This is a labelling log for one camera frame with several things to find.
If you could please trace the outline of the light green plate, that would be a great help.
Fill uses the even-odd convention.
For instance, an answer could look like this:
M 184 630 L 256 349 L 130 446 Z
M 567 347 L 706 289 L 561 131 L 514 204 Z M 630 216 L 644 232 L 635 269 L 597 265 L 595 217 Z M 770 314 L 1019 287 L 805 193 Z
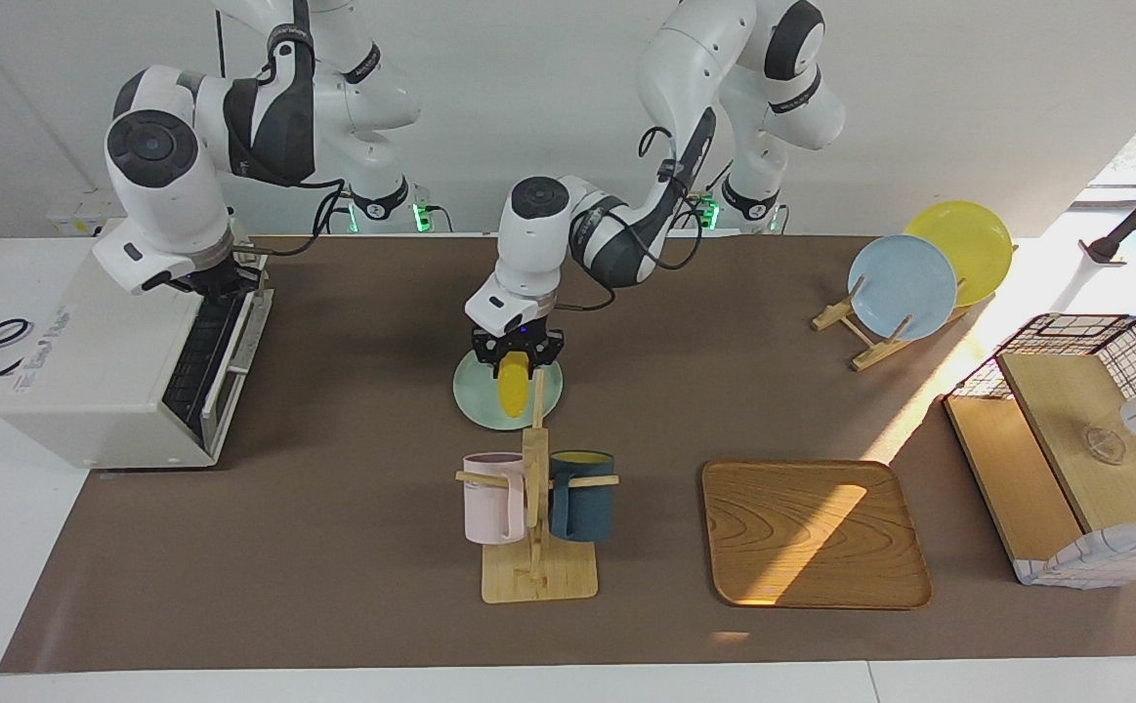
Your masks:
M 533 420 L 533 392 L 536 391 L 536 382 L 531 377 L 531 365 L 508 363 L 502 361 L 499 365 L 501 373 L 495 377 L 495 366 L 483 363 L 479 358 L 468 351 L 456 366 L 454 373 L 454 397 L 456 404 L 466 418 L 478 426 L 496 432 L 518 432 L 532 426 Z M 500 399 L 500 390 L 513 390 L 517 384 L 504 384 L 506 380 L 523 380 L 525 387 L 525 408 L 523 415 L 511 417 L 506 413 L 504 405 Z

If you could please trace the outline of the light blue plate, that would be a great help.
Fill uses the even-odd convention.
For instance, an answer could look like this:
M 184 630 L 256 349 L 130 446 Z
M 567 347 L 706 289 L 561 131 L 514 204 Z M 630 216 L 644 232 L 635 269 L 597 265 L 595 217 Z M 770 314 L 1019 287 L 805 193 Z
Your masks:
M 859 252 L 846 288 L 868 330 L 882 337 L 929 337 L 949 321 L 957 277 L 949 258 L 928 240 L 908 234 L 876 237 Z

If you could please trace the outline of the dark blue mug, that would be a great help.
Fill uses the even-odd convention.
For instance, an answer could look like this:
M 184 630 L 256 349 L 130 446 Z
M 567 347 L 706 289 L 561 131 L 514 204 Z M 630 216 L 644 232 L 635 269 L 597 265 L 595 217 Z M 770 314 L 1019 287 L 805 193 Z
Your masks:
M 612 476 L 615 458 L 607 451 L 563 450 L 550 455 L 550 533 L 558 539 L 599 542 L 612 529 L 612 486 L 577 486 L 573 477 Z

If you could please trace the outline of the brown table mat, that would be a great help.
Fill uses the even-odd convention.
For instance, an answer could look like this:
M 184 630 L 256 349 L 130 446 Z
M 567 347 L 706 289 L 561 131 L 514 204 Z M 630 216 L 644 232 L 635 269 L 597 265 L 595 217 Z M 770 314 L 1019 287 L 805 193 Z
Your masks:
M 1014 581 L 949 419 L 916 399 L 964 325 L 875 373 L 809 317 L 858 237 L 727 237 L 568 313 L 554 446 L 616 457 L 600 591 L 488 605 L 454 482 L 483 432 L 456 408 L 462 303 L 490 240 L 332 238 L 272 263 L 267 329 L 214 472 L 89 476 L 2 672 L 1136 655 L 1136 584 Z M 889 459 L 934 595 L 912 611 L 733 608 L 712 592 L 710 460 Z

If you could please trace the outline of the glass oven door with handle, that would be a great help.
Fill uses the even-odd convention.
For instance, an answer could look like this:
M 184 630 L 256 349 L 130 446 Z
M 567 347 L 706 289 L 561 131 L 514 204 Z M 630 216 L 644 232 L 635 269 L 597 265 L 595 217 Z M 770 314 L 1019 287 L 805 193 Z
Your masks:
M 170 457 L 165 469 L 218 462 L 254 352 L 272 310 L 273 290 L 220 302 L 202 300 L 164 392 L 164 403 L 187 428 L 187 447 L 202 457 Z

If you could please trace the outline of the yellow plate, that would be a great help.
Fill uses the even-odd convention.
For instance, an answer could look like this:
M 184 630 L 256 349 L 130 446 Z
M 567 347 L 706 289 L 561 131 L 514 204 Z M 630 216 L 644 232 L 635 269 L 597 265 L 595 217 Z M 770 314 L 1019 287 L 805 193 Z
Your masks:
M 995 293 L 1013 262 L 1010 232 L 987 206 L 952 200 L 929 206 L 907 223 L 907 234 L 929 241 L 954 268 L 955 306 L 964 308 Z

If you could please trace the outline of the wooden plate rack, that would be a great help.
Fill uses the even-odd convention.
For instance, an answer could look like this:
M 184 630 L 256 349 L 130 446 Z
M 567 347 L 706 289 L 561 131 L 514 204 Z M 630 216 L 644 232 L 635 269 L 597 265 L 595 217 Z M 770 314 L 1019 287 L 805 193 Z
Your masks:
M 845 298 L 822 308 L 810 326 L 817 332 L 844 326 L 861 340 L 863 350 L 849 365 L 863 373 L 964 316 L 968 309 L 955 306 L 959 286 L 930 277 L 858 274 L 850 277 Z

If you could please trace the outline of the wooden mug rack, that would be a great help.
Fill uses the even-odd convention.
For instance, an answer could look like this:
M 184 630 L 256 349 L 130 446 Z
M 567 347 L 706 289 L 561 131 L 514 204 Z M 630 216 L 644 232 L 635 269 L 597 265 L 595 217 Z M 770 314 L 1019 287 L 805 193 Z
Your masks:
M 487 604 L 531 601 L 582 600 L 596 596 L 599 577 L 593 543 L 558 539 L 550 533 L 550 445 L 544 427 L 545 373 L 533 375 L 533 420 L 523 432 L 525 463 L 525 524 L 527 535 L 518 543 L 482 547 L 481 596 Z M 460 469 L 456 482 L 490 486 L 496 476 L 473 475 Z M 570 486 L 616 486 L 618 476 L 573 477 Z

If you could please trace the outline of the plain wooden board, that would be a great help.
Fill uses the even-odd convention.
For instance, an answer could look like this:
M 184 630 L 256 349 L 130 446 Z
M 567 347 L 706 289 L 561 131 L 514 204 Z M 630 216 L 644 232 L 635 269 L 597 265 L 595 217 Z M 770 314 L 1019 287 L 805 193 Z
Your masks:
M 943 405 L 1011 560 L 1050 560 L 1084 537 L 1017 400 L 947 395 Z

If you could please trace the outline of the wooden tray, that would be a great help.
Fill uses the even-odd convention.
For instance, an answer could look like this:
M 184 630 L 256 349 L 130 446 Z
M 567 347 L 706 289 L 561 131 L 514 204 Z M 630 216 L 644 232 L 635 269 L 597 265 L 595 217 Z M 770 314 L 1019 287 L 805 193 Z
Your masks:
M 716 596 L 740 608 L 912 610 L 930 571 L 897 472 L 875 460 L 712 460 L 700 472 Z

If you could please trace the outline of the yellow corn cob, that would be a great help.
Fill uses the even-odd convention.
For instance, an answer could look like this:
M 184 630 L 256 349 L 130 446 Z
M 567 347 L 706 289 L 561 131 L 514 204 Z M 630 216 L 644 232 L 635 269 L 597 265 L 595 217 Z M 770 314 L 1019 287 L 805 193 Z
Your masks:
M 519 418 L 531 397 L 531 355 L 526 351 L 509 351 L 496 366 L 496 397 L 506 417 Z

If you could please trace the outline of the pink mug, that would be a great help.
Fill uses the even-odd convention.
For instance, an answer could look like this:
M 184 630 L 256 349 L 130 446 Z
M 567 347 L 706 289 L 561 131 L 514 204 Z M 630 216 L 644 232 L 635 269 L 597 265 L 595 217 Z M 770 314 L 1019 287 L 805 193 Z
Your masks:
M 515 451 L 486 451 L 462 458 L 462 469 L 473 475 L 496 476 L 500 485 L 463 483 L 463 534 L 482 546 L 504 546 L 524 539 L 525 463 Z

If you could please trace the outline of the white toaster oven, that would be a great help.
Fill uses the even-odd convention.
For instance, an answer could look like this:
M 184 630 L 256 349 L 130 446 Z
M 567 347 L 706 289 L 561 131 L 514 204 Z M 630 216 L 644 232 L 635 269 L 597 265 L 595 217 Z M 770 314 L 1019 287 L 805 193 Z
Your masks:
M 200 459 L 162 396 L 202 300 L 170 286 L 131 295 L 87 256 L 0 397 L 0 418 L 81 469 Z

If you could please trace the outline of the white wall socket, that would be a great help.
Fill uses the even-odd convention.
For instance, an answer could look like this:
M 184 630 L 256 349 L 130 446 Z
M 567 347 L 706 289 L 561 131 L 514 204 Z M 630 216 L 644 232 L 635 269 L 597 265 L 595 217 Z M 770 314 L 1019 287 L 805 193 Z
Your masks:
M 95 237 L 102 234 L 108 221 L 126 217 L 122 201 L 110 189 L 55 196 L 45 209 L 45 219 L 55 228 L 55 236 L 61 237 Z

